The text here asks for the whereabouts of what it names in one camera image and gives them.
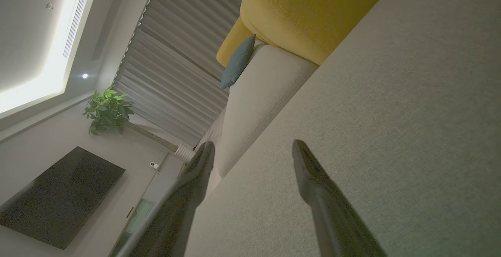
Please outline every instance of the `pleated curtain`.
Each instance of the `pleated curtain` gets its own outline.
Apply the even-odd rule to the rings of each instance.
[[[240,0],[149,0],[114,84],[135,112],[195,146],[225,107],[216,53]]]

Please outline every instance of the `green plant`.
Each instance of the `green plant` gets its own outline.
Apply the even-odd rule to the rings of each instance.
[[[116,129],[120,133],[124,131],[122,125],[129,120],[129,114],[134,114],[131,109],[134,103],[124,100],[126,94],[114,94],[117,92],[110,86],[104,93],[96,91],[87,102],[84,115],[93,120],[89,134],[99,135],[98,132],[107,129]]]

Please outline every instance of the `black television screen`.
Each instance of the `black television screen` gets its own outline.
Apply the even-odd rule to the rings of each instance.
[[[0,224],[65,249],[124,172],[77,147],[0,206]]]

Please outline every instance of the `white camera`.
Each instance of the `white camera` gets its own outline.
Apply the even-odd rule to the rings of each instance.
[[[150,166],[152,166],[155,170],[158,170],[159,165],[156,164],[155,162],[151,162]]]

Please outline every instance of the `sofa armrest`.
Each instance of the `sofa armrest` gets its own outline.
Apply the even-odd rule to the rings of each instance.
[[[243,25],[239,17],[218,50],[218,55],[216,55],[218,62],[221,63],[222,66],[228,65],[233,51],[250,36],[252,36],[251,31]]]

